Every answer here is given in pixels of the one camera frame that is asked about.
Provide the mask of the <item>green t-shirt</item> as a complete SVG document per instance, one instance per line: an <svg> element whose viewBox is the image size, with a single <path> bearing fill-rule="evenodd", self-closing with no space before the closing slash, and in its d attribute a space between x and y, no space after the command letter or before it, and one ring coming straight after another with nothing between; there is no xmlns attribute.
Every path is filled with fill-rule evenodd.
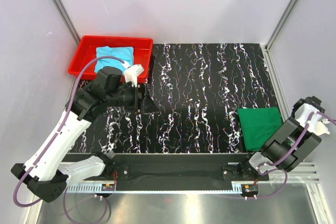
<svg viewBox="0 0 336 224"><path fill-rule="evenodd" d="M267 140L282 126L281 114L276 107L238 109L245 149L259 151Z"/></svg>

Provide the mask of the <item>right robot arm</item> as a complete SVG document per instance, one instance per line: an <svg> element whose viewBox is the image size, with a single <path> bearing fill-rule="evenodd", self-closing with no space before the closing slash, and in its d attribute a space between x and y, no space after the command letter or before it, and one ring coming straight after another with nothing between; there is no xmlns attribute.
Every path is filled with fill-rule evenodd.
<svg viewBox="0 0 336 224"><path fill-rule="evenodd" d="M262 145L237 165L243 180L253 180L273 170L290 172L322 141L317 133L325 109L315 97L298 100L282 126Z"/></svg>

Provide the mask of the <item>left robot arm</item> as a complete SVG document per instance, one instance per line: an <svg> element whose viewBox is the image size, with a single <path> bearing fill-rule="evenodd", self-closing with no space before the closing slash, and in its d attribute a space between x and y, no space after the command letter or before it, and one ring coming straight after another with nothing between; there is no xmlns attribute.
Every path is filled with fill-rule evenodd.
<svg viewBox="0 0 336 224"><path fill-rule="evenodd" d="M40 200L52 202L69 186L82 180L114 174L114 152L92 153L88 158L63 165L61 162L77 138L108 107L124 107L136 113L153 113L159 109L149 96L148 85L139 85L144 71L132 65L121 71L103 67L86 86L77 90L66 104L61 118L38 151L25 163L16 163L10 170Z"/></svg>

